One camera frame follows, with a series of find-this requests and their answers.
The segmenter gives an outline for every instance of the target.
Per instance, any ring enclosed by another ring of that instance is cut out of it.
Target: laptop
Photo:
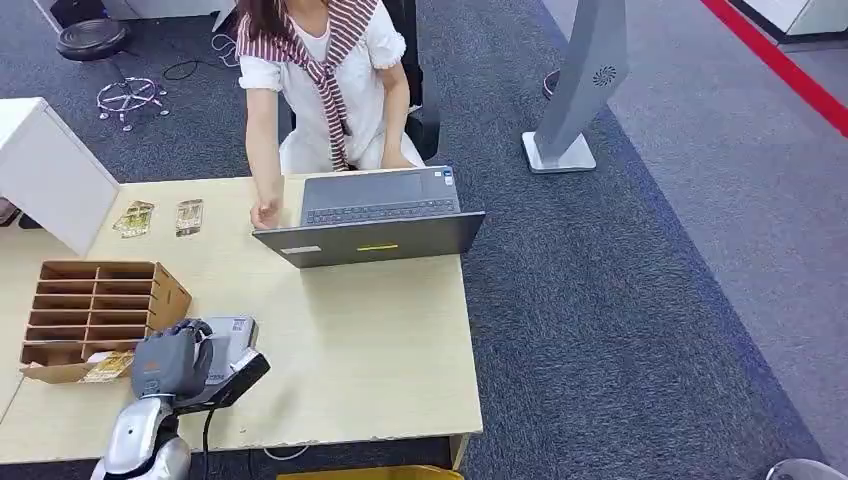
[[[465,253],[485,212],[462,213],[450,167],[310,178],[301,225],[253,236],[298,268]]]

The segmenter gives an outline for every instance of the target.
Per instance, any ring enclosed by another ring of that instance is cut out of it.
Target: black office chair
[[[159,107],[159,115],[170,113],[157,98],[165,95],[165,90],[148,78],[124,76],[112,59],[129,45],[131,39],[126,24],[108,18],[95,18],[68,26],[59,33],[56,44],[56,50],[68,60],[106,60],[115,74],[115,82],[97,92],[97,108],[100,109],[101,120],[109,118],[111,113],[117,113],[125,132],[132,130],[126,115],[133,110],[153,104]]]
[[[418,63],[418,24],[416,21],[415,0],[383,0],[392,23],[406,41],[406,53],[401,63],[409,82],[409,107],[413,110],[406,119],[406,134],[418,149],[423,160],[429,160],[439,150],[439,130],[441,119],[436,102],[425,98],[425,90],[432,92],[433,88],[424,81],[424,72]],[[296,117],[291,112],[292,129],[296,125]]]

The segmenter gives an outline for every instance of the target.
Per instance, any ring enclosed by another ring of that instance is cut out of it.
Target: woman's hair
[[[329,0],[321,1],[326,5]],[[238,0],[238,11],[241,17],[250,17],[247,35],[251,40],[260,33],[289,40],[284,20],[286,0]]]

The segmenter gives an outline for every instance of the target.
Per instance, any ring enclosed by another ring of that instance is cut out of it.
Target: red line
[[[713,14],[765,62],[792,90],[848,137],[848,108],[801,70],[727,0],[701,0]]]

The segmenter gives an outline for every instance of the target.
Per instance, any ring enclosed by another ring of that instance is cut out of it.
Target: white floor
[[[577,0],[545,2],[568,35]],[[825,454],[848,471],[848,140],[700,2],[627,6],[632,73],[610,107]]]

